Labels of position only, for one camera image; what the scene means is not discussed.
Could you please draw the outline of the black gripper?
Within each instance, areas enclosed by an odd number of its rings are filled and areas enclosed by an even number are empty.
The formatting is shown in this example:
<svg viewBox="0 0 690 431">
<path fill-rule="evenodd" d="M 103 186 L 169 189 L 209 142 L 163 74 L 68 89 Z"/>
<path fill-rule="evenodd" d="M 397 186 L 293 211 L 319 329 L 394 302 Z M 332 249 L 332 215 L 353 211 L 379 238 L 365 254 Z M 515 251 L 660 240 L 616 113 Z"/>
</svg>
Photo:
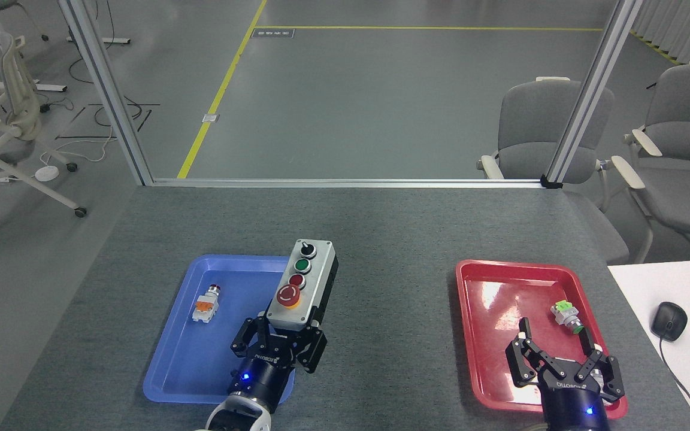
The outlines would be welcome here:
<svg viewBox="0 0 690 431">
<path fill-rule="evenodd" d="M 239 328 L 231 350 L 236 357 L 244 359 L 238 370 L 232 373 L 228 393 L 252 399 L 273 414 L 293 390 L 295 366 L 301 366 L 309 374 L 314 373 L 328 339 L 319 327 L 306 326 L 291 333 L 291 352 L 271 351 L 270 327 L 266 316 L 260 315 L 248 317 Z M 251 347 L 250 343 L 256 336 L 259 344 Z"/>
<path fill-rule="evenodd" d="M 515 387 L 525 387 L 534 384 L 540 370 L 550 372 L 541 374 L 537 384 L 548 430 L 610 430 L 601 398 L 617 401 L 625 396 L 621 368 L 616 357 L 596 346 L 588 327 L 577 335 L 586 360 L 577 371 L 577 382 L 572 377 L 560 380 L 558 361 L 534 343 L 529 319 L 521 317 L 519 332 L 506 347 L 510 376 Z M 600 372 L 602 384 L 586 380 L 592 370 Z"/>
</svg>

